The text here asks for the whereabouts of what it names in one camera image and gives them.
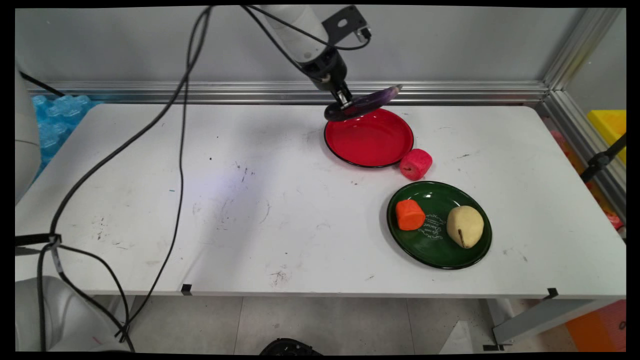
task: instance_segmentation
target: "orange carrot piece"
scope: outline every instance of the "orange carrot piece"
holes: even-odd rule
[[[405,231],[420,229],[426,218],[424,211],[413,199],[399,201],[396,204],[396,216],[398,227]]]

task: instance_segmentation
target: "purple eggplant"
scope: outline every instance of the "purple eggplant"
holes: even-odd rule
[[[324,109],[324,118],[327,121],[344,121],[360,117],[381,108],[393,100],[402,89],[402,85],[391,86],[373,94],[357,97],[351,101],[351,105],[341,109],[340,104],[335,102]]]

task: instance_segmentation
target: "red foam cube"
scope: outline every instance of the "red foam cube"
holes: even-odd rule
[[[413,149],[400,161],[400,171],[407,179],[418,181],[424,177],[431,164],[431,155],[422,149]]]

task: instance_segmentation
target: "floor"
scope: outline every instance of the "floor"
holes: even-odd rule
[[[154,353],[256,355],[277,338],[294,338],[323,355],[437,354],[463,320],[482,353],[493,345],[490,318],[486,302],[474,299],[156,296],[131,339],[138,352]],[[574,351],[563,325],[506,348]]]

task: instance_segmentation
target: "gray wall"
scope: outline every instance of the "gray wall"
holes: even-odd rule
[[[627,11],[622,10],[567,91],[585,114],[627,109]]]
[[[345,5],[314,5],[325,19]],[[359,5],[374,35],[350,81],[543,77],[583,9]],[[196,7],[20,9],[15,57],[44,81],[177,81]],[[344,45],[355,45],[354,38]],[[303,81],[237,6],[213,11],[193,81]]]

